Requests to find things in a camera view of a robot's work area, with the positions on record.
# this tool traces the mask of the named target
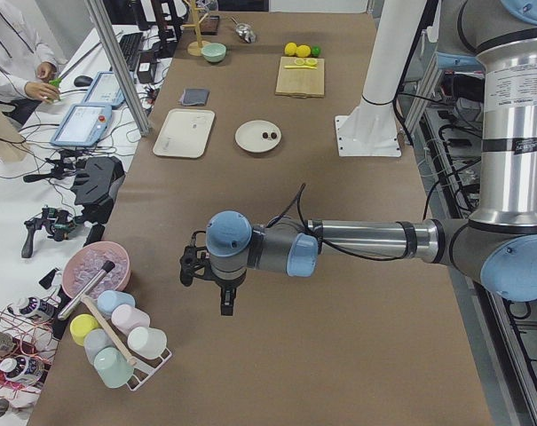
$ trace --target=white shirt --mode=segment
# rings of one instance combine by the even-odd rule
[[[0,100],[25,99],[26,83],[41,82],[37,78],[39,64],[50,62],[57,66],[55,54],[27,24],[23,13],[6,0],[0,0],[0,42]]]

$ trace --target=computer mouse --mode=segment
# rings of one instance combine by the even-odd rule
[[[86,87],[90,86],[92,83],[92,78],[90,78],[87,75],[79,75],[75,78],[75,81],[73,82],[75,87]]]

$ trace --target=hand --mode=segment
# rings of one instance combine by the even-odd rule
[[[48,104],[51,104],[55,99],[59,100],[60,95],[59,89],[48,83],[28,82],[25,91],[31,99],[41,100]]]
[[[48,83],[55,75],[55,66],[50,62],[42,62],[37,67],[37,78],[44,83]]]

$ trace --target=brown table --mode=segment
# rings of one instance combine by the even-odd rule
[[[106,235],[129,251],[127,289],[175,358],[137,392],[109,390],[67,333],[29,425],[491,424],[445,267],[322,256],[310,279],[249,271],[233,317],[220,316],[215,284],[179,283],[193,230],[224,209],[265,223],[302,182],[308,217],[419,221],[425,199],[410,148],[400,159],[337,155],[333,119],[359,103],[375,36],[369,16],[234,16],[258,43],[241,43],[223,15],[207,39],[229,53],[211,66],[187,55],[193,38],[184,36]],[[289,41],[321,46],[325,98],[274,96]],[[153,140],[187,87],[211,90],[207,151],[155,157]],[[268,154],[234,142],[253,119],[284,135]]]

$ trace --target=green bowl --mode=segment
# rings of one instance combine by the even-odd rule
[[[201,55],[203,55],[203,58],[208,62],[220,62],[225,58],[226,46],[221,43],[206,44],[201,48]]]

